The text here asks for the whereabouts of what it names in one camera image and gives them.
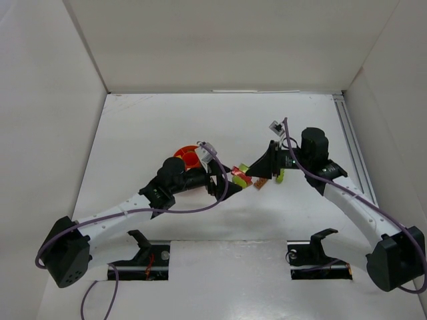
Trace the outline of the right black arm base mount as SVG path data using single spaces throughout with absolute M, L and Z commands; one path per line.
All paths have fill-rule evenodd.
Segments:
M 353 280 L 350 265 L 329 257 L 322 247 L 322 240 L 338 233 L 325 229 L 314 233 L 309 240 L 288 240 L 286 261 L 290 265 L 292 280 Z

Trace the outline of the aluminium rail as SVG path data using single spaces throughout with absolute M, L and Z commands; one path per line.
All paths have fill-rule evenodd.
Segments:
M 354 182 L 373 204 L 378 205 L 376 194 L 358 143 L 356 132 L 354 131 L 354 126 L 350 119 L 344 96 L 342 94 L 333 94 L 332 100 L 336 106 L 336 111 L 354 167 L 354 173 L 356 175 Z

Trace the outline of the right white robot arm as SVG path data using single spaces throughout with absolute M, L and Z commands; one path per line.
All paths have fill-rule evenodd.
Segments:
M 283 124 L 273 122 L 270 129 L 280 140 L 270 141 L 267 151 L 246 174 L 272 179 L 286 169 L 301 170 L 308 184 L 339 208 L 368 241 L 367 245 L 358 244 L 332 228 L 318 231 L 305 241 L 289 241 L 288 261 L 303 279 L 333 263 L 363 269 L 385 292 L 426 276 L 423 232 L 415 226 L 403 226 L 355 186 L 347 172 L 329 158 L 329 141 L 323 130 L 304 129 L 297 144 Z

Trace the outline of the orange round divided container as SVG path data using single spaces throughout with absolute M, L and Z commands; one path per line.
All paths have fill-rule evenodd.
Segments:
M 196 145 L 188 145 L 178 149 L 173 156 L 183 160 L 185 164 L 185 170 L 188 171 L 193 168 L 200 168 L 201 163 L 199 157 L 195 150 L 197 149 Z

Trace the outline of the brown upside-down lego plate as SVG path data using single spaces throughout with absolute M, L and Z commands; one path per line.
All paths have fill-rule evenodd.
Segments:
M 267 182 L 269 181 L 269 179 L 266 178 L 259 178 L 255 183 L 254 183 L 254 187 L 257 190 L 260 190 Z

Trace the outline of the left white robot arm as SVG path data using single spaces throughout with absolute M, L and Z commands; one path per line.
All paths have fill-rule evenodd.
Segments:
M 94 267 L 116 261 L 142 260 L 151 247 L 137 226 L 175 205 L 175 195 L 205 188 L 217 202 L 242 188 L 229 181 L 230 168 L 212 159 L 206 168 L 186 169 L 178 157 L 163 162 L 156 176 L 130 199 L 102 213 L 77 221 L 58 219 L 36 256 L 36 266 L 45 269 L 59 288 L 80 280 Z

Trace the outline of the lime green long lego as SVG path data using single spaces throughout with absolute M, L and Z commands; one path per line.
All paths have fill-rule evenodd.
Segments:
M 280 169 L 279 174 L 276 176 L 276 183 L 280 184 L 284 180 L 284 169 Z

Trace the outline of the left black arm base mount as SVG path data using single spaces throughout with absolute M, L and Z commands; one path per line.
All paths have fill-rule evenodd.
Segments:
M 114 261 L 121 281 L 167 281 L 169 279 L 170 241 L 150 242 L 139 230 L 127 232 L 127 243 L 137 245 L 130 258 Z

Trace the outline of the red and lime lego stack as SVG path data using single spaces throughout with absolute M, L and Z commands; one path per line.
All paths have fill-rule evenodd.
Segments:
M 246 175 L 246 171 L 249 169 L 247 165 L 241 163 L 238 167 L 233 166 L 231 170 L 232 182 L 239 185 L 242 189 L 251 186 L 252 178 Z

